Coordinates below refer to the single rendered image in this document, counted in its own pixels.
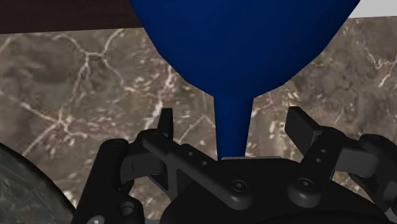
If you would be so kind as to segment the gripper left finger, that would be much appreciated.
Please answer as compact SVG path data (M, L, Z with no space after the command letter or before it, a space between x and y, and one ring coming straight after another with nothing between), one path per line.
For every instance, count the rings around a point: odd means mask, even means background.
M200 150L176 143L172 119L172 109L164 108L157 127L134 142L100 145L71 224L146 224L142 203L129 195L135 179L145 176L171 200L195 182L234 210L251 206L252 185Z

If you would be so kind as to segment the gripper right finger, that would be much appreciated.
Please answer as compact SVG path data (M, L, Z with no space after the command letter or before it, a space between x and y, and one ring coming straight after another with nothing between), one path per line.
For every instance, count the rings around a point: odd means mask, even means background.
M304 208L319 205L336 171L347 173L372 202L397 224L397 144L377 134L358 140L319 125L302 108L288 108L285 133L303 155L287 187Z

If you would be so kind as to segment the blue vase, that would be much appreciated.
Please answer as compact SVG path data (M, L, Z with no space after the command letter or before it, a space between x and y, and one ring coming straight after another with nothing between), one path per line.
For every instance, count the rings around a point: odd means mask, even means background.
M157 52L214 99L219 158L242 157L255 97L328 45L360 0L129 0Z

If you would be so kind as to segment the dark marbled round plate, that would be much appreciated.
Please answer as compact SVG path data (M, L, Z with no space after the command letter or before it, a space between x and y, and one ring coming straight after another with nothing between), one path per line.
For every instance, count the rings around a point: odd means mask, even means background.
M70 224L74 210L44 172L0 143L0 224Z

